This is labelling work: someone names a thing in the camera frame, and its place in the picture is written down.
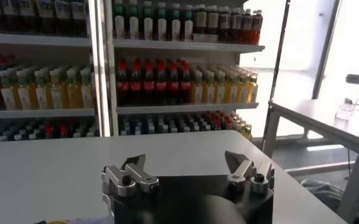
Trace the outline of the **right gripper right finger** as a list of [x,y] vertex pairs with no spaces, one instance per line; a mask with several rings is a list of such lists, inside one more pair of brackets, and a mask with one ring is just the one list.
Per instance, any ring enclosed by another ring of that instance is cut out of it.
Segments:
[[227,175],[228,187],[234,192],[243,192],[249,184],[252,193],[266,195],[274,190],[275,169],[272,163],[263,161],[256,165],[243,154],[225,151],[230,173]]

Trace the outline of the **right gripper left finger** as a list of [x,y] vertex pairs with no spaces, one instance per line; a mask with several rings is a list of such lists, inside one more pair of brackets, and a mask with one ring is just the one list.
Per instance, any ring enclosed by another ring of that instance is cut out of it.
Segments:
[[142,193],[155,194],[159,189],[158,177],[144,171],[146,155],[130,157],[120,168],[105,166],[101,172],[102,193],[115,194],[120,197],[131,197],[137,189]]

